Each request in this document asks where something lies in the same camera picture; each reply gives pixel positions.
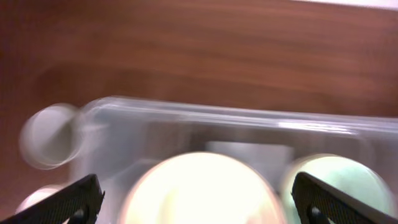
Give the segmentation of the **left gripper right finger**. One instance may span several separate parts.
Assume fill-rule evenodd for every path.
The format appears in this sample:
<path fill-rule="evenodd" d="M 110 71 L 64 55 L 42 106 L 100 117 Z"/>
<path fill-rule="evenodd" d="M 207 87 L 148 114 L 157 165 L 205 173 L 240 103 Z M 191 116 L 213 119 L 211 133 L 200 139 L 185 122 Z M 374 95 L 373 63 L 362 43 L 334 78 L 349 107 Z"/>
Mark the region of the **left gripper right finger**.
<path fill-rule="evenodd" d="M 292 197 L 302 224 L 397 224 L 396 218 L 306 172 L 296 175 Z"/>

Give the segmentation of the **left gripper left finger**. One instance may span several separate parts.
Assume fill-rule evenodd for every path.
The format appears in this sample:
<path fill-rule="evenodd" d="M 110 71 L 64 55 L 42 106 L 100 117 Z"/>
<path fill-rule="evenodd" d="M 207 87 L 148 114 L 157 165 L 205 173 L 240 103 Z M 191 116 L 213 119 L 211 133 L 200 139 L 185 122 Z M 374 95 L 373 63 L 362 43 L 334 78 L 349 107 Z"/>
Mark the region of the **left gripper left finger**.
<path fill-rule="evenodd" d="M 94 224 L 105 192 L 96 174 L 89 174 L 1 224 Z"/>

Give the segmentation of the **cream plastic cup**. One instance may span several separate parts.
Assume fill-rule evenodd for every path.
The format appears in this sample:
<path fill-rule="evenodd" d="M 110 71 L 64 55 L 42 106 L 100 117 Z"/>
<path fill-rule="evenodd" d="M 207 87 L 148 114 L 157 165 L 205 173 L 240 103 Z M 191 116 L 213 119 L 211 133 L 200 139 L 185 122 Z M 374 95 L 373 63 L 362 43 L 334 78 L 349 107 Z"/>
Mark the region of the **cream plastic cup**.
<path fill-rule="evenodd" d="M 57 193 L 59 190 L 63 189 L 62 185 L 46 185 L 31 193 L 26 197 L 17 207 L 15 214 L 22 212 L 23 210 L 39 203 L 40 201 L 46 199 L 47 197 Z"/>

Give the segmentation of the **light green small bowl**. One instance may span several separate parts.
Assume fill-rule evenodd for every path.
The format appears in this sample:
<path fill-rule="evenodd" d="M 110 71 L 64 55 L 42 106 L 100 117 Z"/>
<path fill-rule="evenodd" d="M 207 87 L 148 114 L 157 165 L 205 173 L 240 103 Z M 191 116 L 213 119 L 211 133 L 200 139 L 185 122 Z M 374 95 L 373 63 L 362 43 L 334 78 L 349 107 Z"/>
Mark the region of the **light green small bowl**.
<path fill-rule="evenodd" d="M 282 178 L 279 192 L 288 223 L 300 223 L 292 197 L 299 172 L 306 172 L 370 207 L 397 217 L 397 204 L 391 189 L 373 170 L 346 157 L 314 154 L 295 160 Z"/>

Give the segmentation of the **grey plastic cup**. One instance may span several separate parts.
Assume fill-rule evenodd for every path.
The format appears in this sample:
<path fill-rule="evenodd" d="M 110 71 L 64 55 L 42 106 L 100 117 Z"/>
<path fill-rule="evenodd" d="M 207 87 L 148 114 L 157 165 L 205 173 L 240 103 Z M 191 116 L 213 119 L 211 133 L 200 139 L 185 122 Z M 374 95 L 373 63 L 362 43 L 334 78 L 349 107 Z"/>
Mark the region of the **grey plastic cup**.
<path fill-rule="evenodd" d="M 20 154 L 28 165 L 50 170 L 70 162 L 78 154 L 77 121 L 80 110 L 56 103 L 31 116 L 19 136 Z"/>

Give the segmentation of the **cream bowl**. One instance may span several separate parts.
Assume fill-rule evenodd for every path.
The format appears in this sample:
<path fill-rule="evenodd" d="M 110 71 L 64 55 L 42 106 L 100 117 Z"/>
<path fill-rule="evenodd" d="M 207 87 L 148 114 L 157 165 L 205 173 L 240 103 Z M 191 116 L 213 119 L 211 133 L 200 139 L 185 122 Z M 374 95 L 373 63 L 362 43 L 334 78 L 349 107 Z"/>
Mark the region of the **cream bowl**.
<path fill-rule="evenodd" d="M 149 169 L 125 198 L 118 223 L 286 223 L 274 190 L 247 164 L 210 152 Z"/>

